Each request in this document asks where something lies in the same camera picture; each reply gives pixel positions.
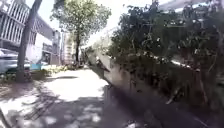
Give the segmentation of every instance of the white building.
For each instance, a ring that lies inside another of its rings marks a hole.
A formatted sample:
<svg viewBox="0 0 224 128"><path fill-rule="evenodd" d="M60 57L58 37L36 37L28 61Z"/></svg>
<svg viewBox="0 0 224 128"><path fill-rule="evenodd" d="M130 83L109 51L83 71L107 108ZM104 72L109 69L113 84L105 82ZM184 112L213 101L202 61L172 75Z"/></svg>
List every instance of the white building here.
<svg viewBox="0 0 224 128"><path fill-rule="evenodd" d="M30 8L24 0L0 0L0 47L18 51ZM26 55L32 64L60 64L60 33L39 15L31 31Z"/></svg>
<svg viewBox="0 0 224 128"><path fill-rule="evenodd" d="M75 43L69 33L63 33L62 44L63 62L64 64L72 64L75 58Z"/></svg>
<svg viewBox="0 0 224 128"><path fill-rule="evenodd" d="M186 4L192 2L192 4L198 4L206 2L207 0L172 0L166 4L160 5L159 8L162 10L178 9L183 8Z"/></svg>

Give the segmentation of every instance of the pavement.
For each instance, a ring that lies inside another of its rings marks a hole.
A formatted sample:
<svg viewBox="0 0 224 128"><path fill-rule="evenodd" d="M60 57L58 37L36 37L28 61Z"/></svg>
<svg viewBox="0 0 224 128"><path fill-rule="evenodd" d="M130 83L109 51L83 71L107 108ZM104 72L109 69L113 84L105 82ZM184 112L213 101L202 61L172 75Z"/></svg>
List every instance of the pavement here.
<svg viewBox="0 0 224 128"><path fill-rule="evenodd" d="M60 72L9 90L1 96L0 106L15 128L146 127L113 87L90 69Z"/></svg>

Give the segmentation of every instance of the car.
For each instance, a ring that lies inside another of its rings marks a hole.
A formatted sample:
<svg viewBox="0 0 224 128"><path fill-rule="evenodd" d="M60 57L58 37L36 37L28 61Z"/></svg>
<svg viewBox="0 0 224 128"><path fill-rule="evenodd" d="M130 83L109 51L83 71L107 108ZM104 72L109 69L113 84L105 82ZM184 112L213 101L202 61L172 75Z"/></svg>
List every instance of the car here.
<svg viewBox="0 0 224 128"><path fill-rule="evenodd" d="M17 70L18 54L16 52L0 49L0 74L15 73ZM25 59L25 71L30 70L30 62Z"/></svg>

